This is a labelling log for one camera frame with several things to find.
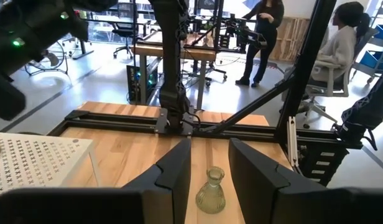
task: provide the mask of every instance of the white pegboard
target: white pegboard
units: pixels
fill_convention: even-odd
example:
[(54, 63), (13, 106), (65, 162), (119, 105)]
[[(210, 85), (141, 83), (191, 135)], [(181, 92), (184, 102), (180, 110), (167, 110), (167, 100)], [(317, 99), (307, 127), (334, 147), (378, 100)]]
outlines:
[(0, 194), (65, 184), (92, 150), (92, 140), (0, 133)]

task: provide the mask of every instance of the black pants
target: black pants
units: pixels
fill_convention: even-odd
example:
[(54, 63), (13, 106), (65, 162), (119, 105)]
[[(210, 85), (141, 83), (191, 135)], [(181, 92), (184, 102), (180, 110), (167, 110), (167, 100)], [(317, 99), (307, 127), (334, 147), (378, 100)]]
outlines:
[[(258, 72), (254, 77), (254, 82), (260, 82), (264, 77), (267, 62), (269, 61), (269, 55), (272, 53), (277, 41), (277, 30), (268, 30), (261, 32), (261, 34), (264, 36), (267, 42), (267, 47), (261, 50), (261, 62), (259, 64)], [(251, 44), (249, 45), (247, 51), (246, 68), (244, 70), (244, 75), (242, 76), (243, 79), (249, 80), (252, 72), (252, 67), (254, 66), (254, 57), (259, 52), (259, 50), (260, 49), (257, 47)]]

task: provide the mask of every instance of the person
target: person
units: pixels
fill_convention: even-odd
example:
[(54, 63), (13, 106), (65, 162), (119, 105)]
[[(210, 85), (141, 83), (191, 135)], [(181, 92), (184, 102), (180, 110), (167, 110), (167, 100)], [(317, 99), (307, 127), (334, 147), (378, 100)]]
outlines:
[[(338, 30), (319, 51), (308, 85), (320, 86), (328, 82), (330, 71), (325, 65), (320, 66), (323, 62), (338, 66), (334, 68), (333, 79), (335, 83), (343, 81), (343, 74), (348, 72), (355, 60), (354, 48), (369, 30), (370, 21), (370, 16), (364, 13), (363, 5), (357, 1), (344, 3), (335, 10), (333, 26), (337, 26)], [(286, 69), (284, 80), (291, 76), (290, 71), (290, 68)], [(307, 100), (309, 96), (305, 94), (302, 99)]]
[[(262, 0), (258, 2), (254, 8), (243, 16), (245, 19), (257, 17), (257, 26), (255, 32), (263, 35), (267, 42), (267, 47), (261, 50), (261, 62), (258, 72), (256, 73), (252, 87), (256, 87), (262, 80), (269, 55), (272, 53), (277, 41), (277, 28), (280, 26), (284, 16), (284, 5), (281, 0)], [(249, 77), (251, 76), (252, 67), (254, 65), (254, 57), (259, 52), (259, 48), (250, 45), (247, 51), (246, 67), (244, 75), (240, 80), (236, 81), (237, 85), (249, 85)]]

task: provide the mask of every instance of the white sweater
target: white sweater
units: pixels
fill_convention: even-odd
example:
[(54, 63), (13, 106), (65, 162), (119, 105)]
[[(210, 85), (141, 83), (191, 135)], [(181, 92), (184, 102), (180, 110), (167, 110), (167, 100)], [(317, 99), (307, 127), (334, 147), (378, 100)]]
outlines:
[[(340, 65), (334, 69), (334, 80), (347, 72), (354, 60), (356, 31), (346, 26), (338, 30), (319, 51), (316, 60)], [(314, 68), (311, 77), (316, 81), (327, 82), (329, 71), (326, 67)]]

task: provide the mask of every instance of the computer tower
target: computer tower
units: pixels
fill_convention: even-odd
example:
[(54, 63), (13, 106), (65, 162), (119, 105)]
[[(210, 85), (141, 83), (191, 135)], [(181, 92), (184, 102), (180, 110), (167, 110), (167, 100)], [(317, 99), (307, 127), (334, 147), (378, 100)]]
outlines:
[[(146, 100), (148, 100), (156, 91), (157, 82), (159, 80), (158, 67), (159, 62), (156, 60), (147, 66), (146, 78)], [(127, 65), (127, 79), (128, 79), (128, 101), (140, 103), (141, 102), (141, 68)]]

